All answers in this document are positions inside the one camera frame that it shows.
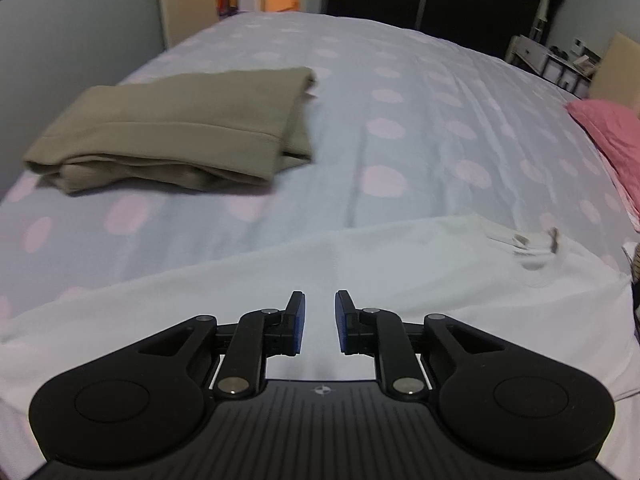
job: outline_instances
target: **bed sheet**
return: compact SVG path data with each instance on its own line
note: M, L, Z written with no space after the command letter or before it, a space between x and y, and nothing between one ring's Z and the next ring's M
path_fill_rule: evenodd
M25 173L0 206L0 319L313 232L471 212L556 226L628 269L620 247L638 236L563 108L572 97L501 60L366 20L245 13L125 82L300 65L318 77L305 107L314 163L269 189L123 182L68 197Z

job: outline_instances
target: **pillow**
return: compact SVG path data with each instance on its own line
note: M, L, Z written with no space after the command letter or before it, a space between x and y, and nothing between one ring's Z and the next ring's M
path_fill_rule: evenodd
M566 106L616 170L620 184L640 210L640 120L622 105L596 99Z

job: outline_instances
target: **pink fabric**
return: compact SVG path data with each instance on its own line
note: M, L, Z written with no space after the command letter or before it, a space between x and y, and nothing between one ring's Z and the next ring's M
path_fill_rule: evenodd
M573 101L566 106L609 160L607 171L630 218L640 210L640 120L632 110L602 100ZM638 221L634 222L638 230Z

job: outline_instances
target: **silver screw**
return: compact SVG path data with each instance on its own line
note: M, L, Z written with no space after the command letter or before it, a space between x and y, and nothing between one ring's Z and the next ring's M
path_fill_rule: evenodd
M241 394L249 387L249 382L242 377L225 377L218 381L218 388L226 394Z
M413 377L402 377L396 379L392 386L401 394L412 395L421 392L424 388L424 383Z

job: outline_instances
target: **gray wall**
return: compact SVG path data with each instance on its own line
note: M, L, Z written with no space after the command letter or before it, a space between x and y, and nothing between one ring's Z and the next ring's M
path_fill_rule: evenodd
M569 51L578 37L602 55L616 30L640 42L640 0L564 0L548 44Z
M157 0L0 2L0 197L83 89L117 83L161 51Z

